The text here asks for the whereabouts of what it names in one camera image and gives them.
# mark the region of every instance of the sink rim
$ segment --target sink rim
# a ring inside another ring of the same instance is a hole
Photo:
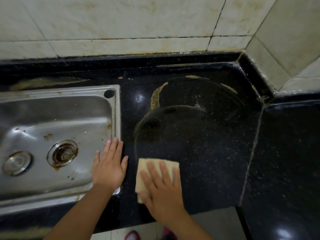
[[[108,89],[112,89],[115,91],[114,97],[106,98],[104,96],[104,92]],[[71,96],[99,96],[103,99],[106,99],[111,104],[111,107],[113,107],[113,104],[115,104],[114,112],[112,112],[111,137],[118,137],[119,140],[121,140],[120,85],[118,84],[90,87],[0,92],[0,103]],[[0,200],[0,215],[77,202],[86,194],[87,191],[89,191],[91,187],[92,182],[86,185],[49,193],[41,193],[25,197]],[[116,189],[113,195],[117,195],[119,193],[120,188]]]

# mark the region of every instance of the drain strainer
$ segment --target drain strainer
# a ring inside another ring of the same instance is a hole
[[[27,151],[19,151],[5,158],[2,170],[5,174],[16,176],[27,169],[31,162],[31,154]]]
[[[78,146],[72,140],[62,140],[51,147],[47,155],[48,163],[55,167],[63,167],[78,155]]]

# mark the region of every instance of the wall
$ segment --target wall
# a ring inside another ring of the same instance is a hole
[[[276,0],[0,0],[0,60],[243,50]]]
[[[320,0],[277,0],[246,48],[277,95],[320,90]]]

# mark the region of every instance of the person's right arm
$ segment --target person's right arm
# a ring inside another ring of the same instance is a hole
[[[143,191],[139,193],[139,196],[152,217],[169,228],[181,240],[213,240],[184,209],[179,169],[173,169],[174,176],[173,183],[171,183],[164,162],[160,162],[162,179],[152,162],[148,162],[147,167],[151,178],[146,171],[141,172],[141,177],[151,197]]]

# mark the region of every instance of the forearm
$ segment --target forearm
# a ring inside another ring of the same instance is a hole
[[[171,230],[181,240],[214,240],[188,214],[178,220]]]
[[[44,240],[89,240],[112,193],[110,189],[94,185]]]

